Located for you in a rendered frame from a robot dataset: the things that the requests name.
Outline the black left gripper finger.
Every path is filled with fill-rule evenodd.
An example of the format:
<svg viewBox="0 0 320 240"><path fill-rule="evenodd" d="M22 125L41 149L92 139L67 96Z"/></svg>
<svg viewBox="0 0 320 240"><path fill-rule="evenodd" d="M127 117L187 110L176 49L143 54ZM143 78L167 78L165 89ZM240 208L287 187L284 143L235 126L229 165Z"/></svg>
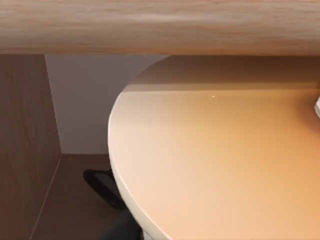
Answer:
<svg viewBox="0 0 320 240"><path fill-rule="evenodd" d="M141 240L142 228L128 209L106 228L99 240Z"/></svg>

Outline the black rounded block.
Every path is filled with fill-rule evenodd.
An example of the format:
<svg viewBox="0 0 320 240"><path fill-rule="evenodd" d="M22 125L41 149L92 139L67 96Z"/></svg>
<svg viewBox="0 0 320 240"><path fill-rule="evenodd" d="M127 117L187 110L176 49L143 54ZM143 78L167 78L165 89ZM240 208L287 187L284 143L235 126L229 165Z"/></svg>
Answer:
<svg viewBox="0 0 320 240"><path fill-rule="evenodd" d="M126 208L111 169L86 169L83 172L83 178L87 184L110 206L117 210L124 210Z"/></svg>

